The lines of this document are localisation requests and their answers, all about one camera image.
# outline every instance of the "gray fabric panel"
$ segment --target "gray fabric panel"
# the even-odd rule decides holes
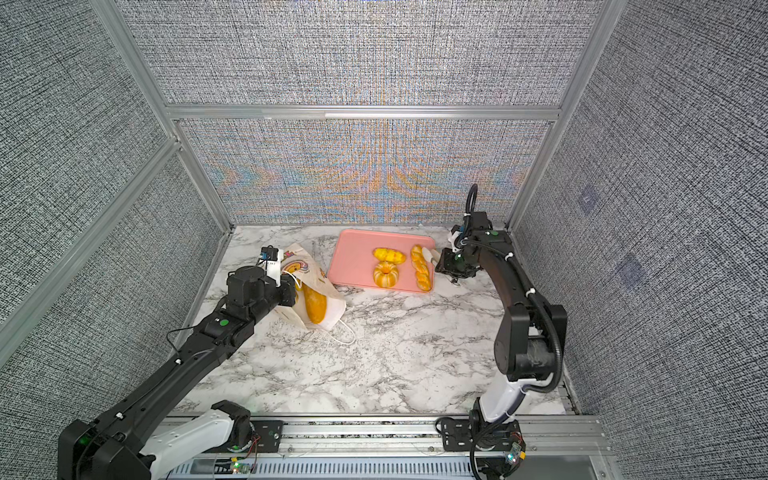
[[[165,360],[165,333],[184,321],[219,239],[170,159],[0,371],[3,479],[54,478],[61,430],[112,407]]]
[[[3,323],[165,134],[87,1],[0,18]]]
[[[766,15],[631,1],[516,231],[630,479],[768,473]]]
[[[118,0],[171,103],[560,104],[601,0]]]
[[[236,223],[454,223],[467,190],[501,225],[548,123],[184,120]]]

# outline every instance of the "paper bag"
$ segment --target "paper bag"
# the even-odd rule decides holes
[[[330,332],[341,315],[346,310],[346,300],[333,284],[326,278],[325,272],[298,243],[294,243],[285,250],[283,261],[280,263],[280,271],[288,272],[327,298],[326,315],[320,323],[312,323],[306,314],[304,304],[304,292],[297,290],[296,305],[278,306],[275,308],[277,315],[283,320],[304,329],[321,329]]]

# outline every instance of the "black cable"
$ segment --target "black cable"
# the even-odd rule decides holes
[[[472,184],[467,194],[467,202],[464,204],[464,213],[471,214],[475,211],[475,202],[478,198],[478,185]]]
[[[502,252],[501,250],[498,250],[494,247],[491,247],[490,245],[486,245],[481,242],[475,242],[474,240],[463,239],[461,242],[461,245],[474,245],[476,247],[485,248],[486,250],[496,253],[501,258],[505,258],[507,256],[507,254]],[[547,330],[547,334],[549,337],[549,348],[551,348],[552,352],[554,353],[555,369],[554,369],[554,375],[552,376],[552,380],[545,386],[535,386],[535,385],[526,384],[526,385],[523,385],[521,389],[523,392],[549,393],[558,387],[558,385],[560,384],[560,378],[563,375],[563,349],[560,345],[560,339],[558,338],[558,331],[554,328],[552,317],[549,316],[549,313],[544,308],[544,305],[539,301],[538,293],[535,292],[536,289],[533,288],[533,284],[525,275],[525,273],[522,271],[522,267],[520,266],[518,261],[515,260],[514,257],[510,257],[509,259],[507,259],[507,262],[511,265],[512,269],[515,271],[515,274],[517,274],[518,278],[520,279],[520,283],[523,284],[523,288],[525,288],[526,290],[531,290],[531,289],[534,290],[533,293],[527,295],[527,298],[528,300],[531,301],[531,303],[533,303],[533,306],[538,311],[538,314],[541,317],[541,319],[544,320],[544,328]]]
[[[478,197],[478,185],[472,184],[472,186],[469,188],[469,193],[467,194],[467,201],[464,204],[464,223],[462,226],[462,231],[456,237],[456,240],[454,240],[454,244],[458,247],[458,242],[460,242],[462,239],[467,237],[467,234],[469,233],[469,221],[472,218],[472,212],[475,211],[475,202],[477,201]]]
[[[520,395],[518,395],[518,398],[515,399],[512,405],[504,414],[502,414],[502,416],[489,423],[483,430],[480,430],[480,432],[477,434],[477,437],[472,435],[470,438],[470,442],[472,444],[469,446],[469,466],[472,468],[472,475],[475,476],[475,480],[482,480],[482,478],[480,478],[480,472],[478,472],[477,462],[475,461],[475,449],[477,448],[478,442],[482,440],[483,437],[485,437],[488,433],[492,432],[493,429],[506,422],[509,417],[513,416],[515,412],[517,412],[520,408],[523,400],[525,400],[525,392],[521,391]]]
[[[176,352],[176,354],[177,354],[177,355],[180,355],[180,354],[181,354],[181,352],[179,351],[179,349],[178,349],[178,348],[176,348],[176,346],[174,345],[174,343],[173,343],[173,342],[171,342],[169,335],[170,335],[171,333],[173,333],[173,332],[180,332],[180,331],[182,331],[182,330],[189,330],[189,329],[193,329],[195,326],[196,326],[196,325],[192,325],[192,326],[185,326],[184,328],[181,328],[181,329],[174,329],[174,330],[169,330],[169,331],[168,331],[168,332],[165,334],[165,340],[168,342],[168,344],[170,345],[170,347],[171,347],[172,349],[174,349],[174,351]]]

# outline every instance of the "black bracket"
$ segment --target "black bracket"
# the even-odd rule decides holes
[[[256,454],[277,453],[280,450],[280,440],[283,439],[283,422],[280,420],[252,420],[253,434],[258,438],[256,442]],[[210,449],[207,453],[227,453],[230,456],[243,456],[247,449],[242,452],[232,453],[227,450],[225,445]]]
[[[446,452],[469,452],[472,447],[472,422],[443,417],[439,420],[442,448]],[[483,452],[508,452],[512,445],[512,433],[520,432],[517,420],[505,423],[478,443]]]

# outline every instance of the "white marble surface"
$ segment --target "white marble surface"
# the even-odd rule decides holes
[[[197,314],[199,322],[226,291],[227,272],[254,264],[262,246],[299,242],[328,270],[339,233],[348,227],[238,227]],[[356,227],[429,235],[447,246],[441,227]],[[351,346],[288,325],[275,313],[177,406],[203,412],[229,399],[251,412],[466,413],[497,372],[493,338],[502,302],[485,272],[459,286],[437,275],[431,293],[339,286]],[[337,325],[333,334],[347,339]],[[520,413],[565,414],[558,391],[531,393]]]

